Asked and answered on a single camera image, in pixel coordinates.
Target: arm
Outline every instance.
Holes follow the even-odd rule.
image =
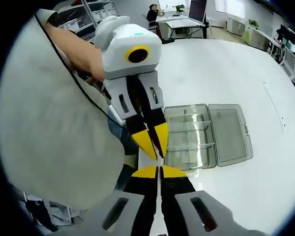
[[[147,21],[149,21],[149,22],[153,21],[152,18],[153,18],[153,17],[152,17],[152,11],[150,10],[150,11],[148,11],[148,13],[147,13]]]
[[[99,49],[72,32],[56,28],[50,23],[46,23],[44,28],[72,64],[81,70],[90,72],[94,78],[104,80],[102,53]]]

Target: white desk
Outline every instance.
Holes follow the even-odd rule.
[[[180,15],[180,16],[158,16],[156,18],[157,23],[167,22],[167,21],[174,21],[174,20],[182,20],[188,19],[188,16]]]
[[[166,24],[171,29],[183,28],[183,27],[204,27],[205,25],[199,24],[198,22],[192,21],[190,19],[179,19],[174,21],[167,21]]]
[[[290,79],[265,52],[210,39],[163,45],[157,71],[165,106],[241,106],[253,158],[200,170],[192,183],[195,188],[203,183],[243,227],[273,234],[295,209],[295,88]],[[139,168],[151,163],[140,150]]]
[[[251,26],[246,25],[245,33],[248,35],[248,37],[245,36],[243,39],[248,45],[250,45],[252,47],[264,50],[265,39],[267,39],[273,45],[270,54],[272,54],[274,46],[281,49],[281,45],[277,41],[275,41],[273,38],[271,38],[266,33],[262,32],[260,30],[257,30]]]
[[[178,29],[178,28],[189,28],[189,30],[191,30],[190,33],[182,36],[182,38],[191,38],[192,35],[199,32],[201,28],[205,27],[205,25],[199,24],[198,22],[192,21],[190,19],[167,21],[166,24],[170,28],[168,32],[168,38],[172,38],[173,33],[175,32],[175,29]],[[203,37],[203,33],[200,32],[198,36],[196,37]]]

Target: window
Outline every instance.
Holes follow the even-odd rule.
[[[242,0],[215,0],[215,9],[243,19],[246,18],[246,8]]]
[[[161,9],[167,7],[177,6],[184,4],[185,7],[189,7],[189,0],[158,0],[159,6]]]

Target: computer monitor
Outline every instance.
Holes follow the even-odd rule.
[[[281,25],[281,28],[276,31],[279,34],[279,40],[282,40],[282,37],[287,41],[295,44],[295,33],[288,30],[284,25]]]
[[[207,0],[191,0],[189,19],[204,25]]]

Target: floor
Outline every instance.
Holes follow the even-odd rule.
[[[212,33],[210,31],[210,28],[207,29],[207,38],[220,39],[220,40],[241,43],[246,45],[246,43],[241,39],[241,36],[229,33],[228,31],[226,31],[226,29],[211,27],[211,30],[212,30]]]

